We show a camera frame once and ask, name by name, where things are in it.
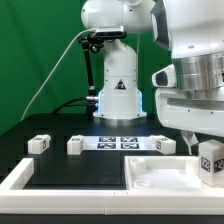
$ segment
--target green backdrop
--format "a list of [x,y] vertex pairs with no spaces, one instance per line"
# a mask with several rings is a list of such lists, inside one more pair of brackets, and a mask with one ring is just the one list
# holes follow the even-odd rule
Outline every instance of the green backdrop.
[[[84,30],[80,11],[85,0],[0,1],[0,134],[18,123],[34,94],[47,78],[70,41]],[[136,49],[137,35],[126,44]],[[91,55],[94,80],[103,86],[103,52]],[[144,109],[156,113],[151,75],[170,63],[170,55],[142,34],[139,52],[139,89]],[[75,43],[27,115],[50,113],[88,90],[81,46]],[[83,108],[72,111],[81,112]]]

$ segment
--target white block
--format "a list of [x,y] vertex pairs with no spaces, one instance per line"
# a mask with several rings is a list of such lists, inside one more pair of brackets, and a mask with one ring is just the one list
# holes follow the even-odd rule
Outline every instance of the white block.
[[144,174],[146,172],[146,161],[144,158],[130,159],[131,173],[135,175]]
[[50,146],[51,137],[49,135],[37,135],[28,141],[29,154],[41,154]]
[[199,144],[199,178],[210,186],[224,183],[224,144],[216,140]]
[[76,135],[72,136],[67,142],[67,153],[68,155],[80,155],[82,152],[82,142],[84,136]]
[[149,140],[152,144],[152,149],[161,152],[164,155],[176,153],[176,141],[169,139],[163,135],[151,135]]

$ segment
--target white robot casing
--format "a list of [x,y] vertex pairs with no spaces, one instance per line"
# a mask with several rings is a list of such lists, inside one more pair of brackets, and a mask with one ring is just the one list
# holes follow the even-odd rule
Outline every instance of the white robot casing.
[[[153,75],[154,85],[160,87],[156,92],[159,120],[166,127],[224,136],[224,1],[163,0],[158,4],[164,7],[165,45],[173,60],[173,66]],[[161,34],[156,14],[153,9],[155,40]],[[176,85],[169,85],[174,76]]]
[[[123,26],[127,33],[152,29],[149,0],[89,0],[82,9],[86,28]],[[109,125],[132,125],[146,118],[142,94],[137,88],[136,52],[120,40],[105,42],[104,87],[99,93],[96,121]]]

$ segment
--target black cable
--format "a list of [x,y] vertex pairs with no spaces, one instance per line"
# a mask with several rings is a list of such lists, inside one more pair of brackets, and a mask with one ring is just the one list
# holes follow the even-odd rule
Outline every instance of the black cable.
[[77,102],[77,101],[81,101],[81,100],[86,100],[86,98],[85,97],[79,97],[79,98],[75,98],[75,99],[69,100],[69,101],[63,103],[60,107],[58,107],[55,110],[53,110],[52,114],[57,114],[62,108],[68,106],[71,103],[74,103],[74,102]]

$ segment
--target robot logo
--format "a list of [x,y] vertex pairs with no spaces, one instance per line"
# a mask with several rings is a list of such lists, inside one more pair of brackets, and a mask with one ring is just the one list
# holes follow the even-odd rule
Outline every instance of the robot logo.
[[120,81],[118,82],[118,84],[117,84],[117,86],[115,87],[115,89],[126,90],[126,87],[125,87],[125,85],[124,85],[124,83],[123,83],[122,80],[120,80]]

